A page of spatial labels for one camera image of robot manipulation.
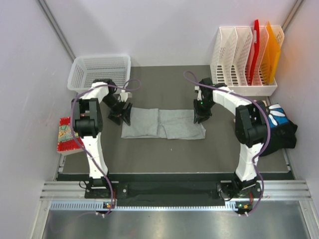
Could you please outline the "red plastic folder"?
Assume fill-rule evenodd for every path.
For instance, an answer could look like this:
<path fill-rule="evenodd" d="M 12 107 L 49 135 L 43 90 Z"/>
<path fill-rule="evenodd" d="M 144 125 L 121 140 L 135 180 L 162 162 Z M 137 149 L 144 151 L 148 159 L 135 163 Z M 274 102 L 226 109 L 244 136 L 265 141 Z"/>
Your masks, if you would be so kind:
<path fill-rule="evenodd" d="M 254 77 L 254 72 L 255 72 L 255 67 L 259 55 L 259 50 L 260 50 L 260 26 L 259 26 L 259 20 L 255 20 L 254 22 L 254 31 L 253 31 L 253 36 L 254 36 L 254 42 L 253 42 L 253 58 L 252 58 L 252 63 L 251 63 L 251 68 L 250 68 L 250 85 L 252 85 L 253 82 L 253 77 Z"/>

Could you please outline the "orange plastic folder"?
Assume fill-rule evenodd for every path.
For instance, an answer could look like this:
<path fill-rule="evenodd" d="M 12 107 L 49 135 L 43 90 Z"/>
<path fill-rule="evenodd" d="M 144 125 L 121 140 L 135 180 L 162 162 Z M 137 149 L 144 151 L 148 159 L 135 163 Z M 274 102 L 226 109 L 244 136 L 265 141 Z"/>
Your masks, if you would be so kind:
<path fill-rule="evenodd" d="M 266 30 L 268 33 L 268 41 L 261 62 L 260 70 L 264 85 L 270 85 L 273 83 L 275 78 L 275 73 L 281 55 L 281 47 L 277 42 L 276 35 L 269 21 L 267 22 Z"/>

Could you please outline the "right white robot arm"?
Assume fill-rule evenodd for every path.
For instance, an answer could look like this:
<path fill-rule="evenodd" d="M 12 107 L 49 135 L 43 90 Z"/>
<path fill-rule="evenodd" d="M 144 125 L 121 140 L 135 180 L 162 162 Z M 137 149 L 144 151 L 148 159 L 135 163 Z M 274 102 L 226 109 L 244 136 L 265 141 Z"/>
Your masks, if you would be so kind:
<path fill-rule="evenodd" d="M 211 116 L 215 104 L 223 106 L 235 116 L 235 135 L 240 142 L 238 166 L 231 185 L 219 186 L 220 197 L 227 200 L 244 197 L 257 184 L 259 153 L 270 139 L 265 105 L 233 93 L 225 84 L 214 84 L 204 78 L 195 86 L 197 99 L 193 101 L 194 123 L 202 123 Z"/>

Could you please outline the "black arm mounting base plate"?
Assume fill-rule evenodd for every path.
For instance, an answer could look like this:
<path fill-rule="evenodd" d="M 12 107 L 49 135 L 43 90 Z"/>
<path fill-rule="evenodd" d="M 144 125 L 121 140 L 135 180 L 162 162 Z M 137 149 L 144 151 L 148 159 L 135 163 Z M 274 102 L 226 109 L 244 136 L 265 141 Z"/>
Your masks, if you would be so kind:
<path fill-rule="evenodd" d="M 86 199 L 117 199 L 172 203 L 180 200 L 210 200 L 246 197 L 249 193 L 260 196 L 261 187 L 256 183 L 243 190 L 230 182 L 119 182 L 112 188 L 86 185 Z"/>

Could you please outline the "white file organizer rack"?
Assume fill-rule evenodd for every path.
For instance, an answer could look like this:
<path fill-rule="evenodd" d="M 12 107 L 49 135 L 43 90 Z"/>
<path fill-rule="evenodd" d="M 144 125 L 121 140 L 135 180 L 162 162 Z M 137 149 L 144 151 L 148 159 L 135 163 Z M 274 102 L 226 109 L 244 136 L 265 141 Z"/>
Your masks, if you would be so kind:
<path fill-rule="evenodd" d="M 271 96 L 277 88 L 274 80 L 266 83 L 262 72 L 269 35 L 266 27 L 260 27 L 260 57 L 258 57 L 252 85 L 247 83 L 254 54 L 253 27 L 220 27 L 210 62 L 213 83 L 224 83 L 234 92 L 244 96 Z"/>

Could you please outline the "red illustrated book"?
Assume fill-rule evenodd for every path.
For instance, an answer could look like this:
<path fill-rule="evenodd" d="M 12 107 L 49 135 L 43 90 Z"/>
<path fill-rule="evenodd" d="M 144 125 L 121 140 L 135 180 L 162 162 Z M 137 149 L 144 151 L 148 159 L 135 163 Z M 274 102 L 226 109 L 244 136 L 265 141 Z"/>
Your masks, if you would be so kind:
<path fill-rule="evenodd" d="M 71 134 L 70 117 L 61 118 L 57 141 L 57 152 L 66 156 L 83 151 Z"/>

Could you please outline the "grey t-shirt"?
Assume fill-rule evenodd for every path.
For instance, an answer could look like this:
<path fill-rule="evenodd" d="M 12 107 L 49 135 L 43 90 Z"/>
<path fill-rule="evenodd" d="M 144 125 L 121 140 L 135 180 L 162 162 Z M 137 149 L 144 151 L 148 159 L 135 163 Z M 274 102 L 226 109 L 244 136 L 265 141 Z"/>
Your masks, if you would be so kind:
<path fill-rule="evenodd" d="M 205 139 L 206 129 L 193 123 L 193 110 L 132 108 L 131 125 L 123 124 L 121 138 Z"/>

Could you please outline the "white perforated plastic basket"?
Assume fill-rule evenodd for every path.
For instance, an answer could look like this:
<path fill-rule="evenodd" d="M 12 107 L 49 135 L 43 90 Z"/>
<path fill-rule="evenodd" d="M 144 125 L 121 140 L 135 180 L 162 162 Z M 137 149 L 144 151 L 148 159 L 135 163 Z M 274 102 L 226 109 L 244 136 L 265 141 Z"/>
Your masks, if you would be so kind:
<path fill-rule="evenodd" d="M 94 80 L 111 79 L 122 87 L 130 79 L 131 58 L 126 54 L 81 56 L 74 59 L 67 89 L 82 93 L 91 88 Z"/>

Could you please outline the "black daisy print t-shirt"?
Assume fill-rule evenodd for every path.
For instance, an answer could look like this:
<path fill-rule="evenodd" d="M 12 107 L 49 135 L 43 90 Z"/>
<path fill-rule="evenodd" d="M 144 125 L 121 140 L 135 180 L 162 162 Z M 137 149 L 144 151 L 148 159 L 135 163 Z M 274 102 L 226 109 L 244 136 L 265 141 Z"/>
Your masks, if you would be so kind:
<path fill-rule="evenodd" d="M 266 107 L 270 125 L 270 142 L 261 157 L 272 154 L 279 149 L 294 149 L 297 144 L 296 132 L 298 126 L 288 119 L 285 111 L 279 104 Z"/>

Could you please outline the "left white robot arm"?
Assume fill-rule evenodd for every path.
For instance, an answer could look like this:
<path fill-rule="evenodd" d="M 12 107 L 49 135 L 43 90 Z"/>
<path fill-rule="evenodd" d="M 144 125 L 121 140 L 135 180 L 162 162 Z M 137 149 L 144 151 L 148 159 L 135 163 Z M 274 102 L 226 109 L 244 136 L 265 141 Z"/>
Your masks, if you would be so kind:
<path fill-rule="evenodd" d="M 86 184 L 86 198 L 115 198 L 113 185 L 108 178 L 101 145 L 103 117 L 100 103 L 110 109 L 108 119 L 120 125 L 131 125 L 132 103 L 127 103 L 130 89 L 127 85 L 117 86 L 111 79 L 97 79 L 90 89 L 80 93 L 71 102 L 71 134 L 76 144 L 83 149 L 89 162 L 89 179 Z"/>

